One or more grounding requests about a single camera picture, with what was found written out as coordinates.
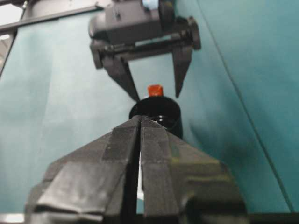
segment red cap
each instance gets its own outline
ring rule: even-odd
[[[148,91],[150,97],[163,96],[163,86],[161,85],[149,85]]]

